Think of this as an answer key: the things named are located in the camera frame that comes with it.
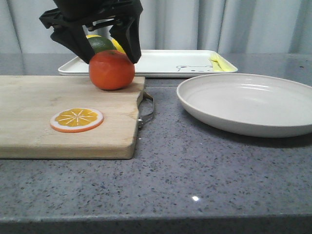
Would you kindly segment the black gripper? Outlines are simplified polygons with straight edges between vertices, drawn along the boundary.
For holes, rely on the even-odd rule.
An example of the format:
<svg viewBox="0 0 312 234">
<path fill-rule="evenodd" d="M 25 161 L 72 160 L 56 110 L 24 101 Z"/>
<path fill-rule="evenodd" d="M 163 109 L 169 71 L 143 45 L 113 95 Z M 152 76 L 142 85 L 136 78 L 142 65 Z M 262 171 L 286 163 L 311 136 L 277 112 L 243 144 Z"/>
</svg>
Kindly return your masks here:
<svg viewBox="0 0 312 234">
<path fill-rule="evenodd" d="M 89 64 L 95 55 L 83 26 L 98 29 L 111 26 L 110 35 L 136 64 L 141 58 L 139 20 L 143 11 L 139 0 L 56 0 L 57 8 L 40 16 L 46 28 L 54 32 L 51 39 Z"/>
</svg>

